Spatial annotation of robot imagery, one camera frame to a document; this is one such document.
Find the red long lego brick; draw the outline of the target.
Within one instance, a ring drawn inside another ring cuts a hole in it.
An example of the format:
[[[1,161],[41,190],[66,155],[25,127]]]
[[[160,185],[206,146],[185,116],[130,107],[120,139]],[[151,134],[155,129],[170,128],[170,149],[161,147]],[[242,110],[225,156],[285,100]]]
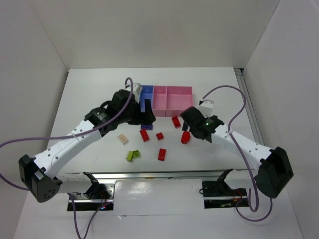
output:
[[[159,149],[159,154],[158,154],[158,160],[159,161],[164,161],[166,156],[166,149],[160,148]]]

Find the lime green lego piece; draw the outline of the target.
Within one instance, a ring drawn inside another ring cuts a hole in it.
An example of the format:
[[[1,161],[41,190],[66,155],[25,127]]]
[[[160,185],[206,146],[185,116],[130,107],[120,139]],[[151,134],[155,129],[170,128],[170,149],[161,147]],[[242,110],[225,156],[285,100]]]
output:
[[[133,160],[133,152],[132,151],[129,151],[129,153],[128,153],[127,157],[126,157],[126,160],[128,162],[132,162],[132,160]]]

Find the small red lego brick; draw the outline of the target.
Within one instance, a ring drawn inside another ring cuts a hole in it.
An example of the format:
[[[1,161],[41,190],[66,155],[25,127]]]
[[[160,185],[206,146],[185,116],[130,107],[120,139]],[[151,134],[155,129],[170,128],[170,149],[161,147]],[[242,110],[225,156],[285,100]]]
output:
[[[156,137],[157,137],[158,140],[164,139],[164,136],[163,136],[163,134],[161,132],[157,133]]]

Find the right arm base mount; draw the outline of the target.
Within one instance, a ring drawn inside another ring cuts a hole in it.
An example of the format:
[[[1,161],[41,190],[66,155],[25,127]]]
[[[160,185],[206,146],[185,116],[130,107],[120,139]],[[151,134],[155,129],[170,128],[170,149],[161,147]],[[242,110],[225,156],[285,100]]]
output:
[[[205,209],[249,207],[247,191],[244,188],[231,189],[225,182],[233,169],[227,169],[217,179],[202,181],[199,193],[203,196]]]

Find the red rounded lego piece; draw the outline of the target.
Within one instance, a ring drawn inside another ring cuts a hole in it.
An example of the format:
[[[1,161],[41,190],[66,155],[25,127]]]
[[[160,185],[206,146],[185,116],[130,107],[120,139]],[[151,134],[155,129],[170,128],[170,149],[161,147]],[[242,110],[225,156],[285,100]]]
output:
[[[189,131],[184,131],[182,133],[182,136],[181,136],[181,143],[182,144],[188,144],[189,141],[190,141],[190,137],[191,137],[190,132]]]

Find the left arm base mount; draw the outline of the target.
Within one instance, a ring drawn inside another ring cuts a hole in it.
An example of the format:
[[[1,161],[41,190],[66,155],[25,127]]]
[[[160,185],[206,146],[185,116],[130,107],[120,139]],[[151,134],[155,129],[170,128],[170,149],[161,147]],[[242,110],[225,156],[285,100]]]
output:
[[[116,175],[113,173],[66,173],[67,192],[74,198],[77,211],[113,210]]]

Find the green square lego brick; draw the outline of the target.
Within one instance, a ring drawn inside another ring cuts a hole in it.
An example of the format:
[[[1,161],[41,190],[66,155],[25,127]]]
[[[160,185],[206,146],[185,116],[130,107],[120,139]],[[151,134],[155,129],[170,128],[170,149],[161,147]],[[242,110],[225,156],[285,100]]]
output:
[[[133,151],[133,158],[139,158],[140,156],[141,156],[141,154],[138,150]]]

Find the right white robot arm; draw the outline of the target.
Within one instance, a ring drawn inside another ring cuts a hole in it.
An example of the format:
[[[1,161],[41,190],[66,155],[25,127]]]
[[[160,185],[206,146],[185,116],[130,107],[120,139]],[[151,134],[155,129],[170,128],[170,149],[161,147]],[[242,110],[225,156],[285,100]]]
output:
[[[271,149],[260,145],[228,129],[228,125],[217,116],[203,116],[195,107],[186,109],[180,116],[195,138],[220,145],[237,156],[243,151],[250,168],[257,173],[257,188],[265,196],[278,197],[292,179],[294,173],[288,155],[281,147]]]

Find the beige lego brick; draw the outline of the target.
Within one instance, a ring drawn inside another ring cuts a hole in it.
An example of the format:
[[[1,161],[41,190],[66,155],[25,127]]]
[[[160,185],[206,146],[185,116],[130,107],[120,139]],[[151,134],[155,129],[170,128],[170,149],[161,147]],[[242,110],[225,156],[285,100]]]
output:
[[[129,142],[129,140],[123,135],[123,134],[120,134],[118,136],[118,140],[121,142],[121,144],[125,145]]]

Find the dark blue lego brick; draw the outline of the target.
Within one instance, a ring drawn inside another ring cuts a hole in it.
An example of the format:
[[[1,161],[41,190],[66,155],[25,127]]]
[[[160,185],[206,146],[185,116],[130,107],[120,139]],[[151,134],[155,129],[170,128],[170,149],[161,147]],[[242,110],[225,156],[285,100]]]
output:
[[[153,125],[152,124],[141,125],[141,130],[153,130]]]

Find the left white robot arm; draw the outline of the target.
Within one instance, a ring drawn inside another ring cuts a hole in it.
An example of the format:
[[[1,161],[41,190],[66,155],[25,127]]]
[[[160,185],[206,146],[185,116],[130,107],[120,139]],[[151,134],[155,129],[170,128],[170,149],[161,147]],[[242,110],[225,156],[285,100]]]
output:
[[[92,173],[59,174],[59,171],[83,149],[116,130],[118,125],[148,125],[155,120],[150,99],[145,99],[141,108],[139,97],[127,90],[119,90],[110,101],[86,114],[69,133],[68,139],[58,141],[34,157],[24,155],[20,158],[21,180],[39,203],[50,200],[58,193],[83,194],[88,199],[106,196],[106,187]]]

